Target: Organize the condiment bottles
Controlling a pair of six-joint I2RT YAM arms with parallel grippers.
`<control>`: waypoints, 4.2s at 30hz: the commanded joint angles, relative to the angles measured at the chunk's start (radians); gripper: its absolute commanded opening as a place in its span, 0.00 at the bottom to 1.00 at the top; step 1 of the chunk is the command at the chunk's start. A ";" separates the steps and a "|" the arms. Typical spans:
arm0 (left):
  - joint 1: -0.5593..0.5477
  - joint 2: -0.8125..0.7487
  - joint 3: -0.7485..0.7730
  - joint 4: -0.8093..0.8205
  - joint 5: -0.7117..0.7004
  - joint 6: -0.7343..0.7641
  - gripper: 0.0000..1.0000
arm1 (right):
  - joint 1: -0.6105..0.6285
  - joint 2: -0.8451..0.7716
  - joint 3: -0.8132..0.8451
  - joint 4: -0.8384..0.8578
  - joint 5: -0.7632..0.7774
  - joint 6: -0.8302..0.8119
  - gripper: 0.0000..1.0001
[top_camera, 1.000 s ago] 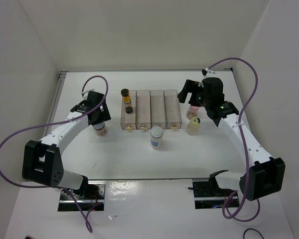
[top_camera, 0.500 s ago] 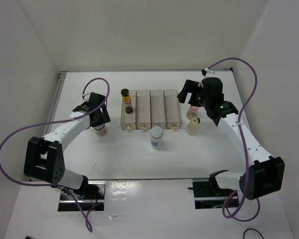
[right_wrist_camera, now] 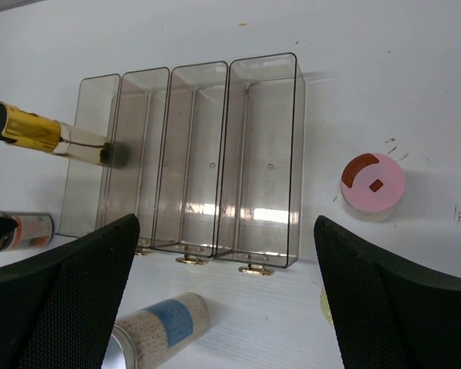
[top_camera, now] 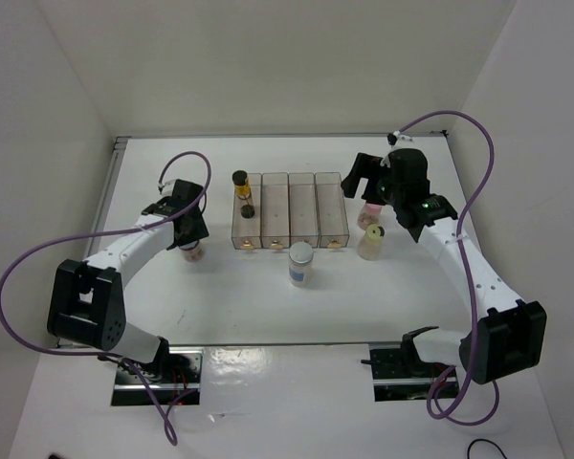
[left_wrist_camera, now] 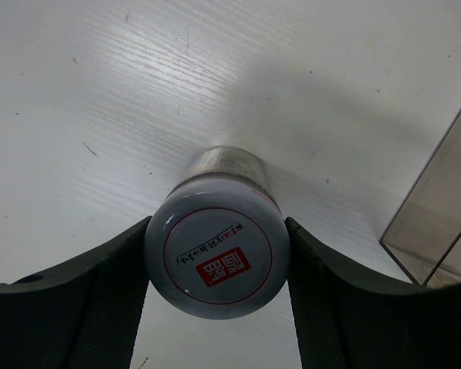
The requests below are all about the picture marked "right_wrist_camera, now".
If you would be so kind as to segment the gold black-capped bottle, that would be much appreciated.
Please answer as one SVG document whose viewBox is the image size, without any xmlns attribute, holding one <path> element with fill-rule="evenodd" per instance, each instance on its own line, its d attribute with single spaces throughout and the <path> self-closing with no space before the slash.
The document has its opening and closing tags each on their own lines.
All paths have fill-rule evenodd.
<svg viewBox="0 0 461 369">
<path fill-rule="evenodd" d="M 0 101 L 0 141 L 93 165 L 123 168 L 127 145 Z"/>
</svg>

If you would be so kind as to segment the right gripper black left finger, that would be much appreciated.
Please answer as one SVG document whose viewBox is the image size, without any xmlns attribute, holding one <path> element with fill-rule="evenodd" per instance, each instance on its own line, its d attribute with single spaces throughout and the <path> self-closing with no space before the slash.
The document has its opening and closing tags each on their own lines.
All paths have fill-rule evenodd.
<svg viewBox="0 0 461 369">
<path fill-rule="evenodd" d="M 127 214 L 0 267 L 0 368 L 100 368 L 139 232 Z"/>
</svg>

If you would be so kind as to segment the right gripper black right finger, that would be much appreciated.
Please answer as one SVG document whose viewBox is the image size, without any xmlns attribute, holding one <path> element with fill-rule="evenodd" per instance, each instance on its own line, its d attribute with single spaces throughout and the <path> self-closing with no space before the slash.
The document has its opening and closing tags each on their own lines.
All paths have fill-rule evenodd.
<svg viewBox="0 0 461 369">
<path fill-rule="evenodd" d="M 318 263 L 346 368 L 461 368 L 461 278 L 321 215 Z"/>
</svg>

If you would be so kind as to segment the white-lid red-label jar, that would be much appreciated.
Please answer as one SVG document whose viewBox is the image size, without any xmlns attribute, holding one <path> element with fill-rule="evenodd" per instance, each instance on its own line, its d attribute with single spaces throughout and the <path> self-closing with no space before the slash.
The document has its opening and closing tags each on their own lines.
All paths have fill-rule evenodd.
<svg viewBox="0 0 461 369">
<path fill-rule="evenodd" d="M 43 248 L 54 233 L 49 213 L 0 211 L 0 252 Z"/>
</svg>

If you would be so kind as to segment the silver-lid blue-label jar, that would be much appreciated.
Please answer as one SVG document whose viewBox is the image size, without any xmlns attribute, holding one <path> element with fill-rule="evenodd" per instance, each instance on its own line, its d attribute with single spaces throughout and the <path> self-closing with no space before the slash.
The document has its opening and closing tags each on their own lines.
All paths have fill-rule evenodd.
<svg viewBox="0 0 461 369">
<path fill-rule="evenodd" d="M 210 327 L 205 300 L 186 292 L 116 320 L 103 368 L 157 368 Z"/>
</svg>

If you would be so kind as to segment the pink-lid spice bottle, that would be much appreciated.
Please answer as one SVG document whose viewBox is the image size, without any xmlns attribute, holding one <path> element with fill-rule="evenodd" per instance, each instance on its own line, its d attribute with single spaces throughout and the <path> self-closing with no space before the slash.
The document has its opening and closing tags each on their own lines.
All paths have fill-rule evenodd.
<svg viewBox="0 0 461 369">
<path fill-rule="evenodd" d="M 385 221 L 406 190 L 405 172 L 397 161 L 380 153 L 356 156 L 343 169 L 339 199 L 350 216 L 368 222 Z"/>
</svg>

